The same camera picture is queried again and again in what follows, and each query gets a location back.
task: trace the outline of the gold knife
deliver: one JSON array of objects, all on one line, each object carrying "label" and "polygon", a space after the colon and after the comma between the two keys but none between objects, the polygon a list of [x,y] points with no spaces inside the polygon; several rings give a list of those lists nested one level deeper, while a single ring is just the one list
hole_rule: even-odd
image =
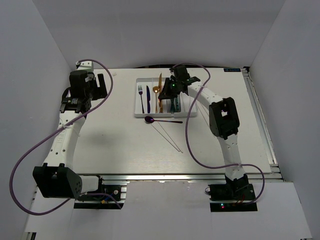
[{"label": "gold knife", "polygon": [[[162,73],[160,73],[160,76],[159,76],[159,83],[158,83],[158,88],[159,88],[159,94],[161,93],[162,91]],[[160,113],[162,114],[164,111],[163,111],[163,108],[162,108],[162,101],[159,100],[159,106],[160,106]]]}]

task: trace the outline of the blue label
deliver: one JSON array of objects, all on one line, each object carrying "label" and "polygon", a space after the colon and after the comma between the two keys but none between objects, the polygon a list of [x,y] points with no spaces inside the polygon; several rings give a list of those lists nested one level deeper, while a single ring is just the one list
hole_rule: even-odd
[{"label": "blue label", "polygon": [[224,68],[225,72],[241,72],[240,68]]}]

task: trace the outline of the purple spoon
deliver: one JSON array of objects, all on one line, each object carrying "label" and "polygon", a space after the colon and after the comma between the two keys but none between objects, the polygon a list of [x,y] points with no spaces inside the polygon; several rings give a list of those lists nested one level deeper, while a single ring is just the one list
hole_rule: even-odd
[{"label": "purple spoon", "polygon": [[154,122],[167,122],[167,123],[175,123],[175,124],[183,124],[183,121],[168,121],[168,120],[155,120],[153,117],[151,116],[146,116],[144,118],[144,120],[148,123],[148,124],[152,124]]}]

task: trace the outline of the spoon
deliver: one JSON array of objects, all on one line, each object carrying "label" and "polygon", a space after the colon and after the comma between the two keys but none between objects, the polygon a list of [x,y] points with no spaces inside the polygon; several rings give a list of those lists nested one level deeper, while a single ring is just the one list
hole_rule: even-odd
[{"label": "spoon", "polygon": [[152,88],[153,92],[155,93],[155,113],[158,113],[158,98],[157,98],[157,93],[160,92],[160,88],[158,86],[154,86]]},{"label": "spoon", "polygon": [[155,120],[153,117],[151,116],[146,116],[144,118],[144,120],[148,123],[148,124],[152,124],[154,122],[167,122],[167,123],[175,123],[175,124],[183,124],[183,121],[168,121],[168,120]]}]

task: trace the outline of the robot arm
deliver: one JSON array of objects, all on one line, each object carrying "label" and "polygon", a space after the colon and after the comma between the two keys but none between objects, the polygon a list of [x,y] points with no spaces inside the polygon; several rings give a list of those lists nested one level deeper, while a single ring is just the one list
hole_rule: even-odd
[{"label": "robot arm", "polygon": [[69,121],[87,112],[91,108],[91,101],[107,96],[103,74],[98,74],[98,87],[93,69],[93,63],[85,61],[70,73],[70,87],[62,96],[59,115],[58,128],[62,127],[64,130],[55,136],[43,165],[36,166],[33,170],[33,178],[45,198],[77,199],[81,193],[98,189],[97,176],[79,176],[73,171],[74,152],[86,117],[67,125]]},{"label": "robot arm", "polygon": [[[172,99],[181,92],[190,97],[196,97],[202,84],[197,77],[190,77],[184,65],[171,69],[173,75],[165,79],[159,100]],[[225,165],[225,179],[233,193],[249,185],[248,177],[241,166],[238,149],[238,127],[240,125],[235,101],[231,98],[222,98],[207,88],[203,88],[197,99],[209,110],[210,130],[218,138]]]}]

